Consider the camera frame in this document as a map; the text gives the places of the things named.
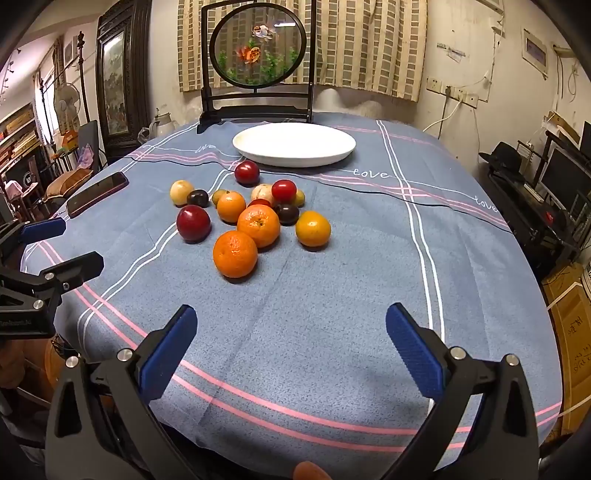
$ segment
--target black fruit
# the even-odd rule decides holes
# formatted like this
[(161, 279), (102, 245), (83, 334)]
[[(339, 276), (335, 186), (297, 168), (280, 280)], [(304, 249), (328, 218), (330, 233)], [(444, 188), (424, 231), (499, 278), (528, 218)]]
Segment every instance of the black fruit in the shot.
[(282, 225), (293, 225), (300, 217), (300, 209), (288, 203), (277, 205), (275, 211)]
[(209, 205), (209, 194), (205, 190), (193, 190), (187, 195), (187, 203), (205, 208)]

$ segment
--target computer monitor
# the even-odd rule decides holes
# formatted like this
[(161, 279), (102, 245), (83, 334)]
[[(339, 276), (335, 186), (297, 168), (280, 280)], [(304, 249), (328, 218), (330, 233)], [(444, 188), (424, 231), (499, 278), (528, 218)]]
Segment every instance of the computer monitor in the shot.
[(585, 126), (583, 127), (583, 135), (581, 135), (581, 146), (579, 150), (591, 161), (591, 124), (588, 122), (585, 122)]
[(573, 207), (578, 190), (585, 195), (591, 193), (591, 173), (558, 148), (554, 149), (540, 183), (554, 201), (568, 211)]

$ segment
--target smartphone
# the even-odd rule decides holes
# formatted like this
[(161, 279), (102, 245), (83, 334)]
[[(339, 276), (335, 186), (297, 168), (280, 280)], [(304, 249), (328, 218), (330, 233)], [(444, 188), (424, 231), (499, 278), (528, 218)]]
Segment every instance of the smartphone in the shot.
[(109, 195), (120, 191), (126, 185), (129, 185), (129, 180), (123, 172), (117, 171), (113, 175), (95, 183), (88, 187), (83, 192), (77, 193), (70, 200), (68, 200), (66, 208), (70, 218), (74, 218), (84, 212), (86, 209), (92, 207), (95, 203), (107, 198)]

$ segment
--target white plate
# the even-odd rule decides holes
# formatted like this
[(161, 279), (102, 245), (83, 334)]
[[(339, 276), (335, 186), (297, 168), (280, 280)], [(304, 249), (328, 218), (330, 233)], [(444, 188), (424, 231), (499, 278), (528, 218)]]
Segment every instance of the white plate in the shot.
[(290, 122), (247, 128), (232, 143), (250, 160), (289, 168), (329, 165), (342, 160), (355, 148), (355, 139), (341, 130)]

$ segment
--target metal screw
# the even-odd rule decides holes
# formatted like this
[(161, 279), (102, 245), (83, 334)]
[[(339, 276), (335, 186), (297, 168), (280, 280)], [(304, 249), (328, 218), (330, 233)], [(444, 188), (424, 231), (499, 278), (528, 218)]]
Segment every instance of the metal screw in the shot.
[(74, 368), (76, 365), (78, 365), (78, 357), (77, 356), (71, 356), (70, 358), (68, 358), (68, 360), (66, 360), (66, 367)]
[(466, 351), (459, 346), (452, 347), (449, 352), (456, 360), (464, 360), (466, 358)]
[(517, 365), (519, 365), (519, 357), (517, 357), (517, 355), (513, 355), (512, 353), (507, 355), (505, 357), (505, 360), (512, 367), (516, 367)]
[(117, 352), (117, 360), (120, 360), (121, 362), (126, 362), (132, 357), (133, 354), (133, 350), (129, 348), (123, 348), (122, 350), (119, 350)]

